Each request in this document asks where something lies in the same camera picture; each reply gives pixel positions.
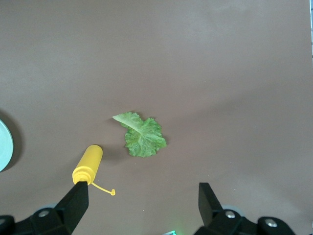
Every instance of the brown table surface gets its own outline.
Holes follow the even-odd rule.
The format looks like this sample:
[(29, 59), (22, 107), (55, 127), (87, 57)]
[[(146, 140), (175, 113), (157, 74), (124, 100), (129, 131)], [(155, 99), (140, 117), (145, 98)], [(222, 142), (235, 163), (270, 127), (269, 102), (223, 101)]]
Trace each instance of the brown table surface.
[[(85, 149), (104, 149), (74, 235), (191, 235), (198, 183), (252, 222), (312, 232), (309, 1), (1, 1), (0, 119), (15, 152), (0, 214), (58, 202)], [(126, 111), (168, 146), (129, 156)]]

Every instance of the green lettuce leaf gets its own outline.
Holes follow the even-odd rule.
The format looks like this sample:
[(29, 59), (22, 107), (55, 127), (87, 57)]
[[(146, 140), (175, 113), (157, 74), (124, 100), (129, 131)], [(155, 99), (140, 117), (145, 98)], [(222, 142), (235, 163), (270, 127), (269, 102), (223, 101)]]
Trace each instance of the green lettuce leaf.
[(161, 126), (153, 119), (143, 121), (137, 113), (126, 112), (113, 118), (127, 128), (126, 147), (134, 157), (149, 157), (166, 147), (166, 140), (161, 134)]

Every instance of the screw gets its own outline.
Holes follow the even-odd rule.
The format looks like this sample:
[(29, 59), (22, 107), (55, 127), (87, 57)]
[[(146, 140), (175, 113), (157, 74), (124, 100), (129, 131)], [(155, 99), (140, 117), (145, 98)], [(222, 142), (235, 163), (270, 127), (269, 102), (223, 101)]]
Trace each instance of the screw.
[(233, 219), (233, 218), (235, 218), (236, 216), (235, 216), (235, 214), (234, 214), (234, 212), (232, 212), (232, 211), (226, 211), (226, 216), (228, 217), (228, 218), (230, 218), (230, 219)]
[(266, 219), (266, 220), (265, 220), (265, 223), (266, 223), (268, 226), (272, 227), (272, 228), (276, 228), (276, 227), (277, 227), (276, 222), (275, 222), (274, 220), (272, 220), (272, 219)]
[(42, 211), (39, 213), (39, 217), (45, 217), (47, 214), (49, 214), (49, 211)]

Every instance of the mustard bottle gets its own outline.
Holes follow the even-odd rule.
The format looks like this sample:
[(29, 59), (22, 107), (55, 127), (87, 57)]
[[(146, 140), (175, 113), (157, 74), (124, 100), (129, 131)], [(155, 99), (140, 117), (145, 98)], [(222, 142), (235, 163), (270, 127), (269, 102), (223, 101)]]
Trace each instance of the mustard bottle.
[(88, 185), (92, 184), (98, 189), (111, 194), (112, 196), (115, 195), (115, 190), (108, 191), (100, 186), (96, 185), (93, 181), (96, 177), (101, 159), (102, 159), (103, 151), (102, 148), (98, 145), (91, 145), (89, 146), (83, 157), (81, 158), (80, 162), (78, 163), (77, 167), (73, 171), (73, 182), (77, 184), (79, 181), (87, 182)]

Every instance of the white plate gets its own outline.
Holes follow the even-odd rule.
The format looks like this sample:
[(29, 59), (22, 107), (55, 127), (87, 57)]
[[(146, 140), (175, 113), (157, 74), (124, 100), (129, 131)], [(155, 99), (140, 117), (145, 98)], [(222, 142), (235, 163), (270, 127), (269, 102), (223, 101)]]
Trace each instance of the white plate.
[(0, 171), (10, 162), (13, 154), (13, 139), (9, 129), (0, 120)]

